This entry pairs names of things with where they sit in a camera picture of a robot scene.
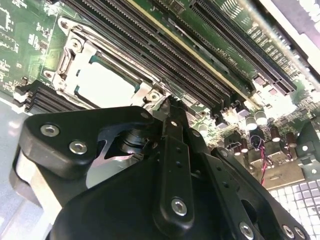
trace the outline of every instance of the hole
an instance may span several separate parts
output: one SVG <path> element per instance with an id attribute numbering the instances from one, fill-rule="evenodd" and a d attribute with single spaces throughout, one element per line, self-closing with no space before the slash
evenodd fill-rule
<path id="1" fill-rule="evenodd" d="M 53 127 L 47 127 L 47 128 L 45 129 L 45 131 L 46 131 L 47 133 L 50 133 L 50 134 L 53 134 L 53 133 L 55 132 L 55 130 L 54 130 Z"/>
<path id="2" fill-rule="evenodd" d="M 64 29 L 68 29 L 68 24 L 65 21 L 62 21 L 61 27 L 63 27 Z"/>
<path id="3" fill-rule="evenodd" d="M 226 189 L 228 189 L 228 188 L 229 188 L 229 184 L 228 184 L 228 183 L 226 183 L 225 181 L 224 181 L 222 184 L 223 184 L 223 186 L 224 186 Z"/>
<path id="4" fill-rule="evenodd" d="M 179 162 L 179 161 L 177 161 L 177 162 L 175 162 L 175 164 L 176 164 L 176 166 L 178 167 L 178 168 L 182 168 L 182 164 L 181 164 L 181 162 Z"/>
<path id="5" fill-rule="evenodd" d="M 246 214 L 248 214 L 252 224 L 256 224 L 258 221 L 258 216 L 255 208 L 251 205 L 251 203 L 245 199 L 241 200 L 241 203 L 246 211 Z"/>
<path id="6" fill-rule="evenodd" d="M 45 73 L 45 76 L 46 76 L 47 78 L 52 78 L 52 75 L 51 75 L 50 73 L 48 73 L 48 72 Z"/>

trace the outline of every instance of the pcie slot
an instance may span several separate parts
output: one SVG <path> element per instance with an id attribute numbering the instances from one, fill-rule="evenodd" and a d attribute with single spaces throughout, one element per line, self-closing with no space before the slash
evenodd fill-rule
<path id="1" fill-rule="evenodd" d="M 287 95 L 297 89 L 282 68 L 273 62 L 272 58 L 257 46 L 246 33 L 224 16 L 214 3 L 207 0 L 196 0 L 190 7 L 278 91 Z"/>
<path id="2" fill-rule="evenodd" d="M 192 69 L 189 71 L 188 73 L 188 77 L 186 77 L 185 75 L 183 75 L 183 72 L 186 72 L 186 67 L 188 66 L 195 66 L 196 68 L 193 68 L 194 71 L 196 71 L 198 74 L 202 74 L 201 76 L 197 77 L 198 82 L 200 85 L 209 88 L 211 93 L 209 93 L 209 96 L 212 95 L 216 95 L 216 96 L 220 96 L 220 98 L 222 97 L 222 95 L 213 88 L 213 86 L 210 86 L 210 84 L 206 84 L 205 81 L 200 80 L 205 76 L 205 73 L 203 71 L 200 70 L 199 67 L 197 67 L 197 62 L 194 62 L 193 65 L 186 65 L 186 63 L 191 62 L 192 59 L 190 59 L 187 55 L 185 55 L 183 52 L 176 52 L 177 51 L 177 47 L 172 45 L 172 42 L 167 41 L 164 37 L 162 38 L 163 41 L 163 46 L 161 46 L 157 39 L 155 39 L 153 36 L 156 36 L 157 33 L 156 32 L 151 32 L 151 35 L 146 35 L 144 32 L 141 32 L 140 28 L 136 28 L 136 26 L 134 24 L 132 24 L 131 22 L 127 22 L 128 21 L 128 15 L 130 14 L 129 12 L 126 13 L 127 17 L 126 18 L 122 18 L 120 15 L 117 14 L 117 9 L 115 9 L 113 6 L 111 5 L 105 5 L 107 4 L 106 2 L 104 4 L 101 4 L 101 2 L 98 0 L 89 0 L 89 1 L 85 1 L 86 3 L 90 3 L 90 7 L 93 8 L 94 10 L 99 13 L 101 16 L 104 16 L 106 19 L 108 19 L 110 22 L 112 22 L 115 26 L 121 28 L 122 31 L 124 31 L 128 36 L 130 36 L 132 39 L 134 39 L 136 42 L 138 42 L 139 44 L 141 44 L 143 47 L 145 47 L 146 49 L 148 49 L 151 53 L 153 53 L 154 55 L 158 56 L 159 59 L 161 59 L 161 56 L 164 56 L 164 58 L 168 58 L 168 56 L 171 56 L 171 53 L 174 53 L 176 56 L 178 56 L 179 59 L 175 59 L 173 63 L 171 63 L 171 65 L 175 65 L 176 67 L 178 67 L 180 69 L 179 73 L 186 79 L 192 79 L 190 78 L 192 74 Z M 164 46 L 166 46 L 166 48 L 169 48 L 169 50 L 171 52 L 168 52 L 169 55 L 165 55 L 163 53 L 164 51 Z M 222 84 L 220 84 L 217 81 L 214 81 L 212 79 L 208 80 L 208 78 L 210 79 L 209 75 L 206 75 L 206 80 L 209 81 L 211 83 L 211 85 L 214 85 L 216 87 L 218 87 L 223 93 L 230 95 L 230 90 L 227 89 L 225 86 L 223 86 Z"/>
<path id="3" fill-rule="evenodd" d="M 82 16 L 85 16 L 85 18 L 90 21 L 98 29 L 98 31 L 101 33 L 107 32 L 108 34 L 105 36 L 106 38 L 113 42 L 113 44 L 115 44 L 118 48 L 131 55 L 132 58 L 137 62 L 145 65 L 149 71 L 155 72 L 158 76 L 163 76 L 164 79 L 170 80 L 176 85 L 184 87 L 189 94 L 209 108 L 213 108 L 216 105 L 211 97 L 204 97 L 206 94 L 204 94 L 204 92 L 200 90 L 194 82 L 184 81 L 172 70 L 169 70 L 162 64 L 159 64 L 158 61 L 154 61 L 154 59 L 152 59 L 150 56 L 142 54 L 141 50 L 139 49 L 140 46 L 131 41 L 128 36 L 124 36 L 122 32 L 118 31 L 119 29 L 113 28 L 106 24 L 103 20 L 99 19 L 92 12 L 88 11 L 87 8 L 80 5 L 75 0 L 64 0 L 64 3 L 80 13 Z"/>
<path id="4" fill-rule="evenodd" d="M 188 65 L 190 68 L 193 68 L 194 71 L 198 72 L 202 78 L 205 78 L 211 84 L 220 89 L 223 93 L 228 96 L 231 94 L 231 91 L 222 84 L 216 78 L 213 78 L 212 73 L 210 73 L 205 67 L 199 64 L 194 56 L 188 54 L 185 50 L 181 49 L 179 45 L 174 43 L 167 37 L 164 37 L 160 32 L 157 31 L 156 26 L 151 24 L 145 24 L 146 21 L 150 22 L 145 16 L 141 15 L 137 10 L 135 10 L 126 0 L 107 0 L 120 12 L 122 12 L 126 17 L 131 19 L 135 24 L 141 26 L 144 31 L 147 31 L 150 35 L 156 36 L 158 41 L 165 46 L 171 54 L 175 54 L 184 64 Z"/>

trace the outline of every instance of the bolt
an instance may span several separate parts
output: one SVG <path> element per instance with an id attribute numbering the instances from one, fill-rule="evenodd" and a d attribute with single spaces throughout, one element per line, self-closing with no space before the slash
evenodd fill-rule
<path id="1" fill-rule="evenodd" d="M 43 73 L 48 79 L 52 78 L 52 74 L 49 71 L 44 71 Z"/>
<path id="2" fill-rule="evenodd" d="M 240 222 L 239 228 L 241 233 L 246 237 L 248 240 L 253 240 L 255 235 L 252 229 L 246 224 L 244 221 Z"/>
<path id="3" fill-rule="evenodd" d="M 69 149 L 74 154 L 82 155 L 85 154 L 88 150 L 86 144 L 82 141 L 73 141 L 69 145 Z"/>
<path id="4" fill-rule="evenodd" d="M 302 239 L 306 239 L 305 234 L 300 230 L 300 228 L 298 227 L 294 227 L 294 230 L 296 231 L 296 233 L 302 238 Z"/>
<path id="5" fill-rule="evenodd" d="M 61 27 L 63 27 L 64 29 L 68 29 L 68 23 L 66 23 L 65 21 L 62 21 Z"/>
<path id="6" fill-rule="evenodd" d="M 47 137 L 55 137 L 60 133 L 57 126 L 46 124 L 40 128 L 40 132 Z"/>
<path id="7" fill-rule="evenodd" d="M 200 133 L 198 131 L 193 129 L 192 132 L 193 132 L 193 135 L 195 135 L 196 137 L 200 137 Z"/>
<path id="8" fill-rule="evenodd" d="M 283 225 L 282 227 L 283 227 L 283 230 L 284 230 L 285 234 L 286 234 L 289 238 L 291 238 L 291 239 L 294 239 L 294 238 L 295 238 L 294 233 L 291 231 L 291 229 L 290 229 L 288 226 Z"/>
<path id="9" fill-rule="evenodd" d="M 146 113 L 144 113 L 144 112 L 141 113 L 141 116 L 144 117 L 145 119 L 148 119 L 148 118 L 149 118 L 148 114 L 146 114 Z"/>
<path id="10" fill-rule="evenodd" d="M 221 154 L 222 156 L 224 156 L 225 158 L 228 157 L 228 153 L 226 150 L 221 150 Z"/>
<path id="11" fill-rule="evenodd" d="M 171 201 L 171 207 L 172 210 L 175 212 L 175 214 L 179 215 L 179 216 L 185 216 L 187 214 L 187 206 L 185 205 L 185 203 L 178 199 L 178 198 L 174 198 Z"/>
<path id="12" fill-rule="evenodd" d="M 72 38 L 69 42 L 69 48 L 73 50 L 75 53 L 79 53 L 81 52 L 82 44 L 78 39 Z"/>

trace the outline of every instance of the capacitor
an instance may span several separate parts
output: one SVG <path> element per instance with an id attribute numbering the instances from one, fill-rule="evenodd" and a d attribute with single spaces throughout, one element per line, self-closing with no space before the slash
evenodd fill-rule
<path id="1" fill-rule="evenodd" d="M 240 146 L 236 146 L 234 149 L 233 149 L 233 153 L 235 156 L 239 156 L 241 154 L 241 148 Z"/>
<path id="2" fill-rule="evenodd" d="M 241 152 L 242 153 L 247 153 L 248 152 L 248 142 L 247 142 L 247 139 L 245 138 L 241 138 Z"/>
<path id="3" fill-rule="evenodd" d="M 208 125 L 207 124 L 200 124 L 199 125 L 199 133 L 202 135 L 202 137 L 208 136 Z"/>
<path id="4" fill-rule="evenodd" d="M 257 111 L 255 114 L 255 121 L 258 125 L 266 125 L 268 122 L 267 116 L 264 111 Z"/>
<path id="5" fill-rule="evenodd" d="M 249 115 L 245 118 L 245 125 L 246 128 L 251 131 L 251 130 L 255 130 L 257 128 L 257 123 L 256 123 L 256 119 L 254 116 Z"/>
<path id="6" fill-rule="evenodd" d="M 287 132 L 285 135 L 286 143 L 290 148 L 297 147 L 296 136 L 293 132 Z"/>
<path id="7" fill-rule="evenodd" d="M 270 127 L 270 135 L 271 135 L 272 142 L 274 143 L 279 142 L 281 139 L 279 129 L 276 126 Z"/>

